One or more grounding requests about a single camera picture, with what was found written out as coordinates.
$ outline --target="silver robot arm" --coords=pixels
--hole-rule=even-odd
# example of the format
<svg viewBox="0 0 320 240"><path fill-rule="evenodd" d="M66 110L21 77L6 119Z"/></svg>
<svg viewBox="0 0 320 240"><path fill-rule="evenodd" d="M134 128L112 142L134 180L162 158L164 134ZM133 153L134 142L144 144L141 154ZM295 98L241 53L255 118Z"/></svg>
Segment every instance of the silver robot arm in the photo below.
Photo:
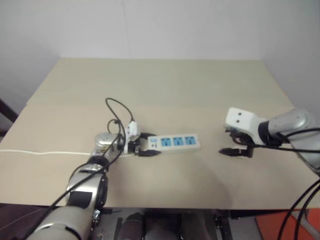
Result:
<svg viewBox="0 0 320 240"><path fill-rule="evenodd" d="M274 139L296 131L320 128L315 116L304 109L294 109L285 114L273 117L268 122L268 132ZM305 132L289 136L288 140L295 149L320 150L320 131ZM320 173L320 154L299 152L301 159L315 173Z"/></svg>
<svg viewBox="0 0 320 240"><path fill-rule="evenodd" d="M296 108L266 120L252 112L232 107L228 111L225 128L233 139L238 138L243 143L251 142L256 145L278 147L286 140L294 149L319 151L319 153L298 152L297 154L314 173L320 174L320 131L295 134L284 139L285 135L296 131L320 128L320 122L305 109ZM238 150L224 148L220 153L228 156L252 157L253 148Z"/></svg>
<svg viewBox="0 0 320 240"><path fill-rule="evenodd" d="M108 147L118 136L109 133L107 142L100 150ZM119 153L120 142L116 140L105 156L112 161ZM78 167L69 179L67 190L95 171L106 166L108 161L104 156L93 155L87 164ZM99 214L107 199L108 169L96 174L65 198L66 206L53 210L27 238L27 240L86 240L99 220Z"/></svg>

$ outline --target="table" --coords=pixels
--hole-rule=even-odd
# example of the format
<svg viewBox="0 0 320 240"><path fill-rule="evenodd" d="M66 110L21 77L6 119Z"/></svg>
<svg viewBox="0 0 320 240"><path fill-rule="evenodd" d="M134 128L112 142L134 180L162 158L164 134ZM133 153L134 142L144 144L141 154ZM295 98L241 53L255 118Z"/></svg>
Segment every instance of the table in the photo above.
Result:
<svg viewBox="0 0 320 240"><path fill-rule="evenodd" d="M61 59L0 149L90 153L112 114L126 104L143 132L197 133L201 150L122 157L108 173L106 207L288 209L317 176L292 152L221 155L230 107L266 119L293 108L260 61ZM114 105L124 123L128 113ZM0 202L50 205L86 155L0 152ZM319 206L315 197L309 205Z"/></svg>

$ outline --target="power strip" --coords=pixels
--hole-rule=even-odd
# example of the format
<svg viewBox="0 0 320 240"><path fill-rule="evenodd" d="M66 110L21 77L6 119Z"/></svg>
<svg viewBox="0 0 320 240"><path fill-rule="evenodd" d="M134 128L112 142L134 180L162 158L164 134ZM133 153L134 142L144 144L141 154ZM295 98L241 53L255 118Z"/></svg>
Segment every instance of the power strip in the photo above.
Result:
<svg viewBox="0 0 320 240"><path fill-rule="evenodd" d="M179 152L200 149L201 145L197 134L180 134L149 136L148 149L160 152Z"/></svg>

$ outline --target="black wire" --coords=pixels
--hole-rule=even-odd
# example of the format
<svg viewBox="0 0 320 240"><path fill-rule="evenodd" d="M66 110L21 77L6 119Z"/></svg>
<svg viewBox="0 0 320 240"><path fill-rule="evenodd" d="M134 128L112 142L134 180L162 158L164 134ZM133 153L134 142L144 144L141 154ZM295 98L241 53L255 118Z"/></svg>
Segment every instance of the black wire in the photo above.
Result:
<svg viewBox="0 0 320 240"><path fill-rule="evenodd" d="M125 149L125 143L126 143L126 132L125 132L125 128L124 125L122 124L122 122L120 121L120 119L118 118L118 116L116 115L116 113L113 111L113 109L110 107L110 105L108 104L108 100L111 101L115 101L117 103L119 103L120 105L122 105L124 108L126 108L128 110L128 112L131 115L131 120L133 120L133 116L131 111L121 102L119 102L118 100L115 100L113 98L106 98L105 99L105 103L107 105L107 107L110 109L110 111L113 113L113 115L115 116L116 120L117 120L117 124L120 125L122 131L123 131L123 140L124 140L124 144L122 146L122 149L119 151L119 153L117 154L117 156L108 164L106 164L105 166L103 166L100 170L97 170L93 173L91 173L89 176L85 177L84 179L82 179L81 181L79 181L78 183L76 183L75 185L73 185L71 188L69 188L67 191L65 191L60 197L58 197L57 200L55 200L48 208L47 210L44 212L44 214L40 217L40 219L33 225L33 227L29 228L29 230L26 232L26 234L24 235L24 237L22 238L23 240L26 240L36 229L37 227L41 224L41 222L46 218L46 216L56 207L56 205L67 195L69 194L72 190L74 190L75 188L77 188L78 186L80 186L81 184L85 183L86 181L88 181L89 179L91 179L93 176L100 174L100 173L104 173L105 170L111 165L113 164L122 154L122 152ZM106 151L104 152L103 156L106 154L106 152L113 146L114 142L121 138L120 135L120 127L119 127L119 134L118 136L113 140L113 142L111 143L111 145L106 149Z"/></svg>
<svg viewBox="0 0 320 240"><path fill-rule="evenodd" d="M320 186L318 186L311 194L310 196L307 198L307 200L305 201L303 207L300 210L299 216L296 220L296 224L295 224L295 229L294 229L294 240L298 240L298 234L299 234L299 226L301 223L301 219L302 216L304 215L304 212L306 211L309 203L311 202L311 200L314 198L314 196L320 191Z"/></svg>
<svg viewBox="0 0 320 240"><path fill-rule="evenodd" d="M288 151L288 152L295 152L295 153L312 153L312 154L320 154L320 150L309 150L309 149L298 149L298 148L285 148L285 147L278 147L278 146L269 146L269 145L259 145L254 143L244 143L239 142L236 140L235 137L232 140L239 145L249 146L252 148L264 148L264 149L274 149L274 150L281 150L281 151Z"/></svg>
<svg viewBox="0 0 320 240"><path fill-rule="evenodd" d="M110 121L108 121L108 124L106 125L106 129L108 130L109 133L111 133L110 128L109 128L111 122L114 122L114 124L117 124L117 120L113 118Z"/></svg>
<svg viewBox="0 0 320 240"><path fill-rule="evenodd" d="M291 133L283 136L281 141L283 142L284 140L288 140L288 138L293 135L304 134L304 133L309 133L309 132L320 132L320 127L314 127L314 128L303 129L303 130L291 132Z"/></svg>
<svg viewBox="0 0 320 240"><path fill-rule="evenodd" d="M280 227L280 230L279 230L279 234L278 234L278 237L277 237L277 240L281 240L281 237L282 237L282 234L284 232L284 229L285 229L285 226L287 224L287 221L289 219L289 217L291 216L292 212L295 210L296 206L302 201L302 199L304 199L304 197L317 185L320 183L320 179L318 181L316 181L314 184L312 184L299 198L297 201L295 201L295 203L292 205L292 207L290 208L290 210L286 213L283 221L282 221L282 224L281 224L281 227Z"/></svg>
<svg viewBox="0 0 320 240"><path fill-rule="evenodd" d="M127 108L127 106L125 106L122 102L119 102L118 100L116 100L116 99L114 99L114 98L107 97L107 98L105 99L105 103L106 103L106 105L108 106L108 108L110 109L110 111L113 113L113 115L115 116L115 118L116 118L117 120L119 120L119 118L118 118L118 116L116 115L116 113L113 111L113 109L110 107L110 105L109 105L109 103L108 103L108 100L114 101L114 102L120 104L121 106L123 106L123 107L129 112L129 114L130 114L130 116L131 116L131 121L134 121L134 120L135 120L135 119L134 119L134 116L132 115L132 113L131 113L131 111L129 110L129 108Z"/></svg>
<svg viewBox="0 0 320 240"><path fill-rule="evenodd" d="M84 163L84 164L81 164L81 165L79 165L75 170L73 170L73 172L72 172L71 175L70 175L69 181L70 181L70 179L72 178L72 176L76 173L76 171L77 171L79 168L82 168L82 167L85 166L85 165L88 165L88 163L86 162L86 163Z"/></svg>

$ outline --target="power cord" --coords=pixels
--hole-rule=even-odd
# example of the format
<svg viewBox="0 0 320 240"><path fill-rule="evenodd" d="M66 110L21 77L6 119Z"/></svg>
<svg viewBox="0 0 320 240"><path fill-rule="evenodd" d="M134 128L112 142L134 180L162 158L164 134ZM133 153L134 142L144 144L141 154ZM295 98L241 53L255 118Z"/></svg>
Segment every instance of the power cord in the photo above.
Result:
<svg viewBox="0 0 320 240"><path fill-rule="evenodd" d="M303 130L299 130L299 131L294 131L291 132L287 135L284 135L281 139L281 142L283 142L284 140L288 140L289 137L297 135L297 134L304 134L304 133L310 133L310 132L320 132L320 127L314 127L314 128L309 128L309 129L303 129Z"/></svg>
<svg viewBox="0 0 320 240"><path fill-rule="evenodd" d="M288 151L288 152L295 152L295 153L320 154L320 150L285 148L285 147L278 147L278 146L269 146L269 145L255 144L255 143L240 142L240 141L237 141L236 137L233 137L232 140L238 145L248 146L252 148L274 149L274 150L281 150L281 151Z"/></svg>
<svg viewBox="0 0 320 240"><path fill-rule="evenodd" d="M86 155L90 156L88 152L73 152L73 151L28 151L28 150L16 150L16 149L0 149L0 153L21 153L21 154L33 154L33 155L50 155L50 154L70 154L70 155Z"/></svg>
<svg viewBox="0 0 320 240"><path fill-rule="evenodd" d="M118 132L118 136L113 140L113 142L110 144L110 146L105 150L105 152L103 153L103 156L106 154L106 152L113 146L113 144L116 142L116 140L120 140L123 139L124 143L126 142L126 132L125 132L125 128L124 125L122 124L122 122L120 121L120 119L118 118L118 116L116 115L116 113L113 111L113 109L111 108L111 106L109 105L108 101L114 101L120 105L122 105L125 109L128 110L128 112L130 113L131 116L131 120L133 120L133 115L131 113L131 111L121 102L119 102L118 100L115 100L113 98L107 97L105 99L105 103L107 105L107 107L110 109L110 111L113 113L113 115L115 116L116 120L117 120L117 124L119 125L119 132ZM75 184L74 186L72 186L71 188L69 188L67 191L65 191L60 197L58 197L57 200L55 200L48 208L47 210L44 212L44 214L40 217L40 219L34 224L33 227L31 227L26 234L24 235L24 237L22 238L23 240L26 240L36 229L37 227L41 224L41 222L46 218L46 216L52 211L54 210L54 208L56 207L56 205L67 195L69 194L72 190L74 190L75 188L79 187L81 184L85 183L86 181L88 181L89 179L91 179L93 176L100 174L100 173L105 173L106 169L113 164L118 158L119 156L122 154L122 152L124 151L125 145L123 144L121 150L119 151L119 153L116 155L116 157L109 162L108 164L106 164L105 166L103 166L100 170L97 170L95 172L93 172L92 174L90 174L89 176L87 176L86 178L84 178L83 180L79 181L77 184Z"/></svg>
<svg viewBox="0 0 320 240"><path fill-rule="evenodd" d="M298 199L297 201L295 201L295 203L292 205L292 207L290 208L290 210L286 213L283 221L282 221L282 224L281 224L281 227L280 227L280 230L279 230L279 234L278 234L278 237L277 237L277 240L281 240L281 237L282 237L282 234L284 232L284 229L285 229L285 226L287 224L287 221L289 219L289 217L291 216L292 212L295 210L296 206L302 201L302 199L304 199L304 197L316 186L320 183L320 179L318 181L316 181L314 184L312 184Z"/></svg>
<svg viewBox="0 0 320 240"><path fill-rule="evenodd" d="M108 130L109 133L111 133L110 131L110 123L114 123L114 124L117 124L117 119L111 119L110 121L108 121L107 125L106 125L106 129Z"/></svg>
<svg viewBox="0 0 320 240"><path fill-rule="evenodd" d="M314 196L320 191L320 185L310 194L310 196L307 198L307 200L305 201L304 205L302 206L300 212L299 212L299 216L296 220L296 224L295 224L295 228L294 228L294 240L298 240L298 235L299 235L299 227L301 224L301 219L302 216L304 215L304 212L306 211L309 203L311 202L311 200L314 198Z"/></svg>

